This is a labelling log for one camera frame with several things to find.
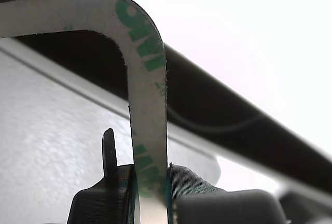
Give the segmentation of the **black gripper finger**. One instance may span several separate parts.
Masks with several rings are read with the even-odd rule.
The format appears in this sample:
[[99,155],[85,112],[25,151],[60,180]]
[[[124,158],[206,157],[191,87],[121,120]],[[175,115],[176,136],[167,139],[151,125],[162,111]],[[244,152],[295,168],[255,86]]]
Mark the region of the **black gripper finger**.
[[185,166],[170,163],[167,171],[168,223],[173,223],[173,203],[183,195],[225,192],[217,188]]

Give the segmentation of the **black gripper finger with metal tip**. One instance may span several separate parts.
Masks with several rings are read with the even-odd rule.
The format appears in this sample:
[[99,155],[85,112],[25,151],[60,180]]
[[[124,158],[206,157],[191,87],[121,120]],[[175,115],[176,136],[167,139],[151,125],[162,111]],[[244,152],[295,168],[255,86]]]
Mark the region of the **black gripper finger with metal tip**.
[[117,165],[114,131],[102,137],[103,178],[74,196],[67,223],[135,223],[134,165]]

